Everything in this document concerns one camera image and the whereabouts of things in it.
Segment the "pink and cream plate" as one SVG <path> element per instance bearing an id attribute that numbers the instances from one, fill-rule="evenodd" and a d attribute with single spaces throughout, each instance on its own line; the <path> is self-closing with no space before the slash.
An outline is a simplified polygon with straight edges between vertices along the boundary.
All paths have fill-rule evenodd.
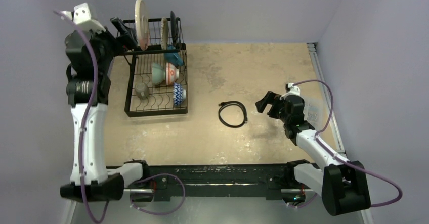
<path id="1" fill-rule="evenodd" d="M 135 28 L 138 44 L 144 51 L 149 45 L 150 33 L 148 9 L 143 0 L 135 2 Z"/>

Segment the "grey speckled oval dish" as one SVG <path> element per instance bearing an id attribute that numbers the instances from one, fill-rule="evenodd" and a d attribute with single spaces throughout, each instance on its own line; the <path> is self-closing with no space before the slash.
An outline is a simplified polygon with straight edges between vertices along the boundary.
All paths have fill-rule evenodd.
<path id="1" fill-rule="evenodd" d="M 169 38 L 169 25 L 166 17 L 161 18 L 161 27 L 160 27 L 160 45 L 163 50 L 167 50 L 168 47 L 168 38 Z"/>

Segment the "celadon green bowl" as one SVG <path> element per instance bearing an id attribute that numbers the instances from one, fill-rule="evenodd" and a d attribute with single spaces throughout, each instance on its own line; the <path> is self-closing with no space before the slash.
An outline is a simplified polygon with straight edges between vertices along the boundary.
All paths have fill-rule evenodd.
<path id="1" fill-rule="evenodd" d="M 166 71 L 164 68 L 157 63 L 152 63 L 152 84 L 159 85 L 162 84 L 166 78 Z"/>

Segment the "black plate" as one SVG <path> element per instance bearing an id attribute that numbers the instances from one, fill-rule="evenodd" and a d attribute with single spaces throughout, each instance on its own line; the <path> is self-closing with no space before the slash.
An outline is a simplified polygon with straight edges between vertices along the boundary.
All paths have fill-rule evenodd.
<path id="1" fill-rule="evenodd" d="M 170 30 L 171 30 L 172 45 L 175 47 L 178 42 L 179 28 L 178 28 L 178 20 L 174 11 L 170 12 Z"/>

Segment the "blue mug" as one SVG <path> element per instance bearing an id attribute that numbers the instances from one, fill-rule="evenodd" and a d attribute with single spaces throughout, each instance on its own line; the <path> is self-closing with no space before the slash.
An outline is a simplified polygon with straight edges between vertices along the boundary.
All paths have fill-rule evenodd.
<path id="1" fill-rule="evenodd" d="M 185 65 L 184 60 L 178 52 L 164 53 L 164 60 L 173 64 L 175 67 L 182 67 Z"/>

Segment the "small grey cup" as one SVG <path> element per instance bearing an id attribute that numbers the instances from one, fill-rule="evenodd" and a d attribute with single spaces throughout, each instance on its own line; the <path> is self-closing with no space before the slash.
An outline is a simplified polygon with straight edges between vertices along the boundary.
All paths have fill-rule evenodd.
<path id="1" fill-rule="evenodd" d="M 144 82 L 136 83 L 135 92 L 136 92 L 136 96 L 141 100 L 148 98 L 148 96 L 150 95 L 150 89 L 148 85 Z"/>

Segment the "red floral bowl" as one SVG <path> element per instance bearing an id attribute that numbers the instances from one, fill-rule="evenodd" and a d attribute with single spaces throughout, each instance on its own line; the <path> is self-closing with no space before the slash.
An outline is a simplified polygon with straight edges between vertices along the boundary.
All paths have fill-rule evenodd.
<path id="1" fill-rule="evenodd" d="M 172 63 L 167 62 L 165 65 L 165 83 L 173 85 L 180 77 L 180 70 Z"/>

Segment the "red patterned bowl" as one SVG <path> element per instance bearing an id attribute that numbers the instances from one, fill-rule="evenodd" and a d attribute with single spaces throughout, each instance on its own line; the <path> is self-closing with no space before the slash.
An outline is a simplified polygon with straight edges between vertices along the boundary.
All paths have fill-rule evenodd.
<path id="1" fill-rule="evenodd" d="M 186 100 L 186 90 L 181 84 L 173 84 L 173 104 L 180 106 Z"/>

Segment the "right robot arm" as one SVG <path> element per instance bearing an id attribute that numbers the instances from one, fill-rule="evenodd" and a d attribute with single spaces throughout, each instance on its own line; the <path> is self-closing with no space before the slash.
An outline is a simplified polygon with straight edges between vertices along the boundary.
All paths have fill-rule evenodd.
<path id="1" fill-rule="evenodd" d="M 267 105 L 271 105 L 267 115 L 281 120 L 286 137 L 314 161 L 287 170 L 285 183 L 290 187 L 302 183 L 311 188 L 332 216 L 370 208 L 367 178 L 358 170 L 363 165 L 359 161 L 349 162 L 317 135 L 315 128 L 305 120 L 305 101 L 300 94 L 289 91 L 282 96 L 268 91 L 255 103 L 259 113 L 263 113 Z"/>

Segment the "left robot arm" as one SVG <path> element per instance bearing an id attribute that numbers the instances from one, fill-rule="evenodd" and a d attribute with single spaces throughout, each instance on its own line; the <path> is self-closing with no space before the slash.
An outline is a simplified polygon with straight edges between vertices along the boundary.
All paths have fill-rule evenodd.
<path id="1" fill-rule="evenodd" d="M 78 202 L 112 201 L 122 198 L 131 183 L 150 184 L 144 160 L 131 160 L 108 169 L 104 154 L 104 122 L 111 80 L 109 71 L 116 56 L 131 47 L 130 30 L 115 38 L 106 27 L 81 12 L 69 13 L 75 30 L 66 37 L 70 60 L 66 93 L 74 123 L 74 160 L 70 181 L 60 188 L 63 198 Z"/>

